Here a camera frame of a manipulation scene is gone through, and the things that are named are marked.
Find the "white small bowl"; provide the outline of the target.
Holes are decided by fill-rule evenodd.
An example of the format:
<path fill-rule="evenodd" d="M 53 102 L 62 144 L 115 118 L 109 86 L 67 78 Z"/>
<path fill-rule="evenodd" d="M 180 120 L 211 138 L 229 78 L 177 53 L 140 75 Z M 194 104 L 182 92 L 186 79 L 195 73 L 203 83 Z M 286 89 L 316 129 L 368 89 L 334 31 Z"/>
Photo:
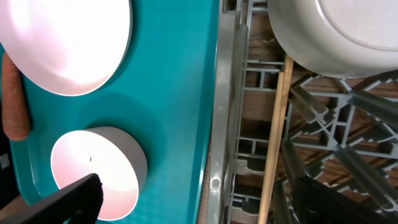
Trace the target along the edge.
<path fill-rule="evenodd" d="M 283 50 L 299 65 L 333 78 L 397 70 L 397 0 L 269 0 Z"/>

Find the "pink bowl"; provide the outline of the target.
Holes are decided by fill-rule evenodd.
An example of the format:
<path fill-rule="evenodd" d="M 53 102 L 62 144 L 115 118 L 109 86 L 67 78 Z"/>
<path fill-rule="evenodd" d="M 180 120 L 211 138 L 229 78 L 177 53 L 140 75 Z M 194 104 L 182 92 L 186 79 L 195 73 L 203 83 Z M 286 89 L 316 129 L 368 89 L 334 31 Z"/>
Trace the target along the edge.
<path fill-rule="evenodd" d="M 116 221 L 136 207 L 148 173 L 146 155 L 127 132 L 103 126 L 70 131 L 52 148 L 50 165 L 62 189 L 88 174 L 99 176 L 103 204 L 99 220 Z"/>

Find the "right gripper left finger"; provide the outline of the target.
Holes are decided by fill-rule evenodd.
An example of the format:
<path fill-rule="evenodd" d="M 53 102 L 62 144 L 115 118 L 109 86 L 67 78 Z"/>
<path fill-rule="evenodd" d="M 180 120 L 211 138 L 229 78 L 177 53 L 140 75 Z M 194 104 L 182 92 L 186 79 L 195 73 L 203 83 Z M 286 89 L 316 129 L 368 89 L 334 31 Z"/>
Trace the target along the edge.
<path fill-rule="evenodd" d="M 1 220 L 1 224 L 70 223 L 95 224 L 103 204 L 98 174 L 89 174 L 33 204 L 28 209 Z"/>

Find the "orange carrot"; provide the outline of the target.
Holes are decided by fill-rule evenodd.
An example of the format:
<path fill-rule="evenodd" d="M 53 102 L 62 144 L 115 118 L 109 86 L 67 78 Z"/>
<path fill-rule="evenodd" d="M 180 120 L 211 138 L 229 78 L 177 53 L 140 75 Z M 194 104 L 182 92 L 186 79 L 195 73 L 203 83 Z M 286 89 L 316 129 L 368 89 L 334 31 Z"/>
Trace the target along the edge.
<path fill-rule="evenodd" d="M 2 56 L 2 126 L 12 141 L 23 141 L 30 134 L 30 117 L 22 87 L 22 77 L 10 56 Z"/>

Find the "white plate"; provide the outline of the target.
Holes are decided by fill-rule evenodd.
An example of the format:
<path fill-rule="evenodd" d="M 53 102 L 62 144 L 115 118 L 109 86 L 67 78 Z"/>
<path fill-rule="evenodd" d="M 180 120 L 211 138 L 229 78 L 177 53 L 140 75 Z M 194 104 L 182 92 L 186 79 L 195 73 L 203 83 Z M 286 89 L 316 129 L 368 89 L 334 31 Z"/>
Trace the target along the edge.
<path fill-rule="evenodd" d="M 81 96 L 121 66 L 132 19 L 130 0 L 1 0 L 1 45 L 37 86 Z"/>

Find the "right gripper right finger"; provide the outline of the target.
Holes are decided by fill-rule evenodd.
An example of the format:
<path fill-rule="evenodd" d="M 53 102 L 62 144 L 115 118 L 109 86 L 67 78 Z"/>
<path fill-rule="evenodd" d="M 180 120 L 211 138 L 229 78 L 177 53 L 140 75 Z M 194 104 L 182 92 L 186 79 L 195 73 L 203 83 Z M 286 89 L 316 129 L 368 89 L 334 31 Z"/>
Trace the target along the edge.
<path fill-rule="evenodd" d="M 292 189 L 292 203 L 300 223 L 391 224 L 380 215 L 307 175 L 299 176 Z"/>

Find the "wooden chopstick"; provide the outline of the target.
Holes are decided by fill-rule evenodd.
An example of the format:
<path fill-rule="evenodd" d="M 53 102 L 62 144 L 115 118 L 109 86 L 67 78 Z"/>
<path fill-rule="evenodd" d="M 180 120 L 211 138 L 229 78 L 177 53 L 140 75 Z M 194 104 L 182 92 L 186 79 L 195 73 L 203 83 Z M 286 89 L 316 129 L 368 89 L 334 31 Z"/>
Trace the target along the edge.
<path fill-rule="evenodd" d="M 272 114 L 271 131 L 267 148 L 266 166 L 262 184 L 261 204 L 259 207 L 258 224 L 266 224 L 270 208 L 272 189 L 282 139 L 285 112 L 292 78 L 294 61 L 286 54 L 283 71 L 279 73 Z"/>
<path fill-rule="evenodd" d="M 279 155 L 279 145 L 282 135 L 282 127 L 285 118 L 284 95 L 285 73 L 280 72 L 275 94 L 274 109 L 272 114 L 271 131 L 267 149 L 266 166 L 262 184 L 261 204 L 259 208 L 258 224 L 266 224 L 271 202 L 272 188 L 274 184 L 276 165 Z"/>

